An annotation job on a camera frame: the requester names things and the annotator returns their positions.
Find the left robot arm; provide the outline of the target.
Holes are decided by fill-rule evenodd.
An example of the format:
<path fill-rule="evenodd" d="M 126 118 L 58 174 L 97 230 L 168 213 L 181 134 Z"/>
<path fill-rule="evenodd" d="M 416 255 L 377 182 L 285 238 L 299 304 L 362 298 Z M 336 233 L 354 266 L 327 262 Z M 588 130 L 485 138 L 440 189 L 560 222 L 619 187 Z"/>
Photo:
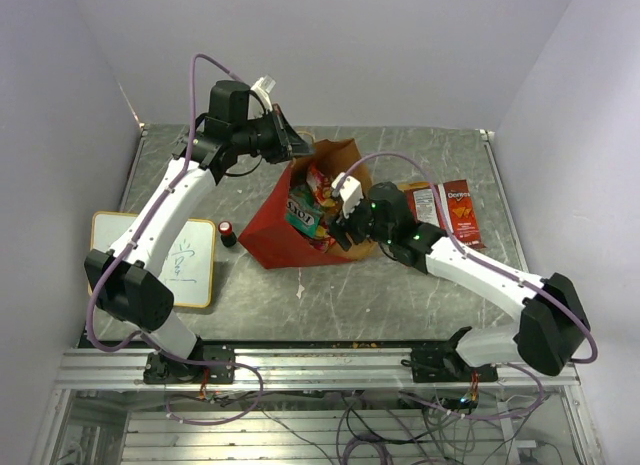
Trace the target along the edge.
<path fill-rule="evenodd" d="M 203 372 L 202 342 L 176 315 L 174 295 L 160 274 L 169 251 L 197 205 L 247 155 L 278 164 L 307 157 L 313 147 L 296 133 L 270 93 L 275 81 L 253 85 L 222 80 L 210 91 L 209 109 L 192 117 L 186 138 L 176 146 L 161 183 L 134 220 L 106 250 L 91 250 L 84 262 L 91 289 L 86 336 L 114 353 L 96 337 L 94 313 L 102 310 L 134 326 L 168 358 L 168 369 L 182 382 Z"/>

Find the small orange snack packet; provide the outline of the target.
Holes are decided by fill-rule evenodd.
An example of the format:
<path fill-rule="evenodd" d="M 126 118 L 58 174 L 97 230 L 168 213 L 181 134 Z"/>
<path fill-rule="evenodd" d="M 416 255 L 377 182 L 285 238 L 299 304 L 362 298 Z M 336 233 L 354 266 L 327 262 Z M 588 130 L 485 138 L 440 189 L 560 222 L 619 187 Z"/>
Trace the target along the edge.
<path fill-rule="evenodd" d="M 325 215 L 334 215 L 338 211 L 338 202 L 332 196 L 330 177 L 311 163 L 306 171 L 306 183 L 310 189 L 314 203 Z"/>

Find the brown snack pouch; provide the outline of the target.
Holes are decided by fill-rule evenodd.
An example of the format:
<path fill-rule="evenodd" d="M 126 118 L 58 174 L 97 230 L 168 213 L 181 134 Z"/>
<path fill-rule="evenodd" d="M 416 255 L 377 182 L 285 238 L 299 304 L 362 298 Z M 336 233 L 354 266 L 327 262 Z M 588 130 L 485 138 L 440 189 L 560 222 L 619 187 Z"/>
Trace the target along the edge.
<path fill-rule="evenodd" d="M 422 189 L 430 189 L 431 184 L 429 182 L 413 182 L 413 183 L 398 183 L 397 187 L 401 191 L 412 191 L 412 190 L 422 190 Z"/>

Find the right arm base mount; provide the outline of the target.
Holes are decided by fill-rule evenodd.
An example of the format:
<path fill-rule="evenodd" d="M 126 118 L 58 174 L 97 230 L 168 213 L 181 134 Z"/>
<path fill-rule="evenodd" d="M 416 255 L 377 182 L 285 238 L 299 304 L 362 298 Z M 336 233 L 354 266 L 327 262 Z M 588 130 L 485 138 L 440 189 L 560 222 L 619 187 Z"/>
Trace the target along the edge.
<path fill-rule="evenodd" d="M 411 370 L 415 383 L 496 382 L 495 366 L 473 368 L 467 365 L 445 341 L 428 341 L 411 348 L 400 364 Z"/>

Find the red Doritos chip bag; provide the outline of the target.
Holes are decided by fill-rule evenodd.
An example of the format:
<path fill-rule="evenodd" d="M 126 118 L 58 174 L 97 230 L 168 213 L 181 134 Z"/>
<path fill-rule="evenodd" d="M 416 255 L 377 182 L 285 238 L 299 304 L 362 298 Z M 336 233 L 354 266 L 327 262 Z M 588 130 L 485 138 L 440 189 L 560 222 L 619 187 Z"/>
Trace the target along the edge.
<path fill-rule="evenodd" d="M 444 213 L 435 204 L 433 190 L 402 191 L 418 221 L 445 228 L 447 223 L 456 238 L 464 245 L 480 250 L 485 247 L 474 211 L 466 180 L 449 181 L 436 185 Z"/>

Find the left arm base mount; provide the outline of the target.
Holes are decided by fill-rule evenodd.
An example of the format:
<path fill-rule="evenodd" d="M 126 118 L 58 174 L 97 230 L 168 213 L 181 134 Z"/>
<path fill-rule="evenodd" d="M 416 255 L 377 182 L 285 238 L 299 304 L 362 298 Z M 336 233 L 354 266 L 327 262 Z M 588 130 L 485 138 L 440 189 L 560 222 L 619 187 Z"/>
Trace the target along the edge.
<path fill-rule="evenodd" d="M 226 345 L 197 344 L 190 356 L 197 364 L 174 360 L 155 352 L 147 356 L 143 383 L 147 385 L 179 385 L 200 383 L 205 379 L 213 384 L 231 384 L 234 380 L 234 350 Z"/>

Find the red brown paper bag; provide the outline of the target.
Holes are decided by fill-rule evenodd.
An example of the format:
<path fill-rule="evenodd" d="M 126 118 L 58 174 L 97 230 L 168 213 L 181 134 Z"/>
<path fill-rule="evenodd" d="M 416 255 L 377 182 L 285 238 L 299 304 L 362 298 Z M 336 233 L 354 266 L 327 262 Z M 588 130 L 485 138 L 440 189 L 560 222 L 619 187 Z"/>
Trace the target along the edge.
<path fill-rule="evenodd" d="M 366 240 L 343 250 L 329 235 L 329 220 L 340 210 L 331 183 L 361 158 L 356 141 L 321 140 L 311 157 L 293 160 L 239 236 L 266 269 L 337 265 L 369 257 Z"/>

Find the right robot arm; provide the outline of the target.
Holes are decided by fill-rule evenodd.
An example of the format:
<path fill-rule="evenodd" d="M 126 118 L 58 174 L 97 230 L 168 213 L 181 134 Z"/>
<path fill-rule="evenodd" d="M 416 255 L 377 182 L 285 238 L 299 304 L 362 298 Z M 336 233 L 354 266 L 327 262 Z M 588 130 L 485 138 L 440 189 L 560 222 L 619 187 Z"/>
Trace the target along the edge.
<path fill-rule="evenodd" d="M 440 365 L 448 378 L 463 380 L 477 368 L 506 362 L 556 376 L 586 339 L 590 325 L 568 277 L 543 278 L 474 251 L 445 229 L 417 220 L 391 182 L 364 192 L 356 178 L 340 174 L 331 189 L 340 210 L 329 231 L 343 250 L 370 239 L 397 262 L 460 285 L 512 318 L 497 328 L 463 327 L 445 341 Z"/>

